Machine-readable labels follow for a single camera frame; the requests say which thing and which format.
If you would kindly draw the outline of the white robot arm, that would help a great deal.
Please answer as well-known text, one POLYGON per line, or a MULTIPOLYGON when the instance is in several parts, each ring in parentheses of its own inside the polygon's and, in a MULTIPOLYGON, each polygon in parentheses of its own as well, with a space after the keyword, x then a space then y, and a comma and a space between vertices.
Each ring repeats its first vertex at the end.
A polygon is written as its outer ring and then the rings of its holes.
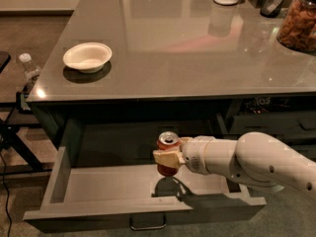
POLYGON ((162 133, 153 151, 159 172, 175 175, 181 166, 201 175, 216 174, 257 191, 292 187, 316 199, 316 164, 278 139, 248 132, 237 140, 162 133))

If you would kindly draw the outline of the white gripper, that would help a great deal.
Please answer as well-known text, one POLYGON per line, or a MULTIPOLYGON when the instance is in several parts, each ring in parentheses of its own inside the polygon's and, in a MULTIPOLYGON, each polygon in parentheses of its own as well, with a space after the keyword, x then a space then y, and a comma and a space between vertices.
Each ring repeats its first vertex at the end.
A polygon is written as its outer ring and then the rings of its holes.
POLYGON ((180 168, 186 162, 186 166, 191 172, 209 175, 210 145, 214 141, 214 137, 181 137, 180 141, 185 143, 182 146, 182 153, 179 150, 155 150, 153 152, 155 162, 170 168, 180 168))

